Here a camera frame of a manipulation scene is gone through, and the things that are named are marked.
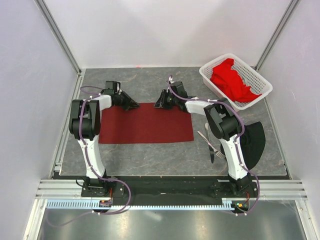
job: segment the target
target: metal fork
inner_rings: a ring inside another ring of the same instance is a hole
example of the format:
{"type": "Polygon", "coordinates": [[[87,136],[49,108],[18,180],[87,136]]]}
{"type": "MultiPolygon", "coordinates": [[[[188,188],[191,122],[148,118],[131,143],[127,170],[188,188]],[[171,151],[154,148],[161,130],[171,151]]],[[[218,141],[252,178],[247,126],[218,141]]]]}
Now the metal fork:
{"type": "MultiPolygon", "coordinates": [[[[210,141],[210,136],[209,136],[209,132],[207,131],[207,129],[205,129],[205,133],[206,133],[206,139],[208,140],[209,143],[211,143],[210,141]]],[[[210,159],[211,159],[211,163],[213,164],[215,161],[215,151],[214,148],[212,147],[211,144],[208,144],[209,146],[209,153],[210,153],[210,159]]]]}
{"type": "Polygon", "coordinates": [[[220,159],[225,159],[226,156],[224,154],[222,154],[222,152],[220,152],[218,149],[216,149],[214,146],[212,146],[211,142],[209,142],[209,140],[205,137],[205,135],[202,134],[202,132],[197,131],[198,134],[208,143],[208,145],[213,149],[214,154],[220,158],[220,159]]]}

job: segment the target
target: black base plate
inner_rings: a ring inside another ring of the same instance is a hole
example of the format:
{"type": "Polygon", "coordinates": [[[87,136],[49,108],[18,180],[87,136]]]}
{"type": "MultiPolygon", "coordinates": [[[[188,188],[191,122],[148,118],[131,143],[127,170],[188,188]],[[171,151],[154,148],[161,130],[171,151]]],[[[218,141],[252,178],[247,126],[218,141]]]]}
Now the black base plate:
{"type": "MultiPolygon", "coordinates": [[[[256,197],[255,182],[234,194],[230,182],[219,182],[212,176],[118,176],[131,190],[131,206],[194,206],[221,205],[222,198],[256,197]]],[[[114,205],[124,205],[129,192],[121,183],[110,182],[114,205]]],[[[94,192],[84,192],[82,197],[101,198],[94,192]]]]}
{"type": "Polygon", "coordinates": [[[83,198],[123,198],[125,197],[126,187],[123,184],[109,182],[107,188],[83,187],[81,197],[83,198]]]}

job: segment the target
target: dark red cloth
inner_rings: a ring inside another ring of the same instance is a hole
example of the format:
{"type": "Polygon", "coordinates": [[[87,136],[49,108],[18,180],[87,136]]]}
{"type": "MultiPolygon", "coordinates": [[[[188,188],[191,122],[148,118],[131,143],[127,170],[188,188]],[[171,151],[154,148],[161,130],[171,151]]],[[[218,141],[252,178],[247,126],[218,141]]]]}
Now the dark red cloth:
{"type": "Polygon", "coordinates": [[[190,113],[174,107],[140,103],[129,111],[113,106],[102,111],[100,144],[163,144],[194,140],[190,113]]]}
{"type": "Polygon", "coordinates": [[[210,79],[228,98],[233,102],[252,102],[261,94],[256,95],[250,91],[250,86],[246,86],[236,70],[232,70],[234,60],[228,58],[212,70],[210,79]]]}

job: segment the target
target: floor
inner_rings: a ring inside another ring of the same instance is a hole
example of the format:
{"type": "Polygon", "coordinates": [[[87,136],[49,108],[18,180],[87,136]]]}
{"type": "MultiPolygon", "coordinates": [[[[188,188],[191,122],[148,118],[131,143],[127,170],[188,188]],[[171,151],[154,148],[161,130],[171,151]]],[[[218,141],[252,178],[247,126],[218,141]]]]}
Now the floor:
{"type": "MultiPolygon", "coordinates": [[[[88,210],[47,209],[47,219],[63,224],[88,210]]],[[[247,216],[214,210],[129,210],[89,214],[58,228],[42,222],[38,240],[306,240],[294,201],[261,201],[247,216]]]]}
{"type": "MultiPolygon", "coordinates": [[[[203,84],[198,67],[157,68],[107,68],[87,69],[83,86],[104,88],[105,81],[121,82],[121,88],[138,103],[154,103],[166,88],[166,80],[173,75],[175,81],[182,81],[189,95],[217,99],[203,84]]],[[[80,98],[88,95],[81,93],[80,98]]],[[[263,100],[240,111],[245,124],[261,121],[266,136],[263,155],[252,170],[259,176],[286,175],[286,167],[276,141],[270,116],[263,100]]],[[[206,118],[193,114],[194,141],[157,144],[100,144],[100,155],[109,176],[125,175],[208,175],[228,174],[225,160],[210,161],[208,145],[197,134],[205,132],[206,118]]],[[[213,145],[220,142],[211,136],[213,145]]],[[[61,175],[85,175],[86,165],[81,148],[73,135],[69,134],[63,157],[61,175]]]]}

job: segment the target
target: laundry basket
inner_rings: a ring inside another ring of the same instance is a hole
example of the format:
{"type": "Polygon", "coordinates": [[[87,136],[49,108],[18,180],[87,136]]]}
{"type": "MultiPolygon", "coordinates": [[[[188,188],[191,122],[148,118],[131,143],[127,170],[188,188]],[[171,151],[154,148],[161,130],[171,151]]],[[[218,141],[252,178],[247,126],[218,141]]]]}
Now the laundry basket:
{"type": "Polygon", "coordinates": [[[257,73],[252,67],[242,61],[239,57],[232,53],[227,53],[222,56],[217,57],[216,59],[208,62],[204,66],[202,66],[199,70],[200,74],[203,77],[203,83],[214,92],[218,98],[227,98],[231,103],[233,109],[235,111],[240,111],[251,107],[252,105],[259,102],[265,96],[267,96],[272,91],[272,85],[268,82],[263,76],[257,73]],[[255,100],[250,102],[237,102],[231,101],[216,85],[214,85],[210,78],[213,73],[213,68],[218,66],[226,59],[234,59],[234,65],[231,69],[236,70],[239,76],[242,78],[243,82],[247,86],[251,86],[251,91],[254,94],[261,94],[255,100]]]}

